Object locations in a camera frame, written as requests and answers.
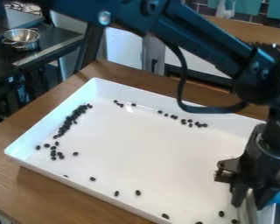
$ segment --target background table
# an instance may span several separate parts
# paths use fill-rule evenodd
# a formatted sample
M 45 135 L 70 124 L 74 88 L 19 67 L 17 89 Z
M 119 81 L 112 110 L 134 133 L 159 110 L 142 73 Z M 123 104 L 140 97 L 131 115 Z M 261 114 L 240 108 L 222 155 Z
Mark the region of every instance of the background table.
M 69 186 L 20 167 L 4 149 L 34 123 L 62 103 L 93 77 L 119 82 L 162 95 L 175 96 L 178 82 L 104 60 L 98 60 L 36 101 L 0 123 L 0 212 L 24 224 L 144 224 L 151 223 Z M 214 88 L 187 83 L 185 99 L 203 104 L 228 105 L 237 97 Z M 250 106 L 242 113 L 264 119 L 265 107 Z

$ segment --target black bean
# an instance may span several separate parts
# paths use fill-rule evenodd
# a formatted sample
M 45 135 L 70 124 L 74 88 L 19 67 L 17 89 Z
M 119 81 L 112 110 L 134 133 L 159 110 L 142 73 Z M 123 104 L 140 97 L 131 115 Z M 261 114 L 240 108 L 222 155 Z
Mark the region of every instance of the black bean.
M 162 217 L 164 218 L 164 219 L 167 219 L 167 220 L 169 220 L 170 218 L 169 218 L 169 215 L 168 214 L 166 214 L 166 213 L 162 213 Z
M 135 191 L 135 194 L 136 194 L 136 196 L 140 196 L 140 195 L 141 195 L 141 192 L 140 192 L 139 190 L 136 190 L 136 191 Z
M 223 211 L 219 211 L 218 215 L 219 215 L 219 217 L 224 217 L 224 212 Z

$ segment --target stainless steel bowl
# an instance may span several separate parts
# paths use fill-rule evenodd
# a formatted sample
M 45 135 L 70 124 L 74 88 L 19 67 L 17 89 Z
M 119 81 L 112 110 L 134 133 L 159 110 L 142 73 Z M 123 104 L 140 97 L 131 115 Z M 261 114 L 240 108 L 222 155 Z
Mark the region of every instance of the stainless steel bowl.
M 39 48 L 39 29 L 12 29 L 6 31 L 3 43 L 18 51 L 33 51 Z

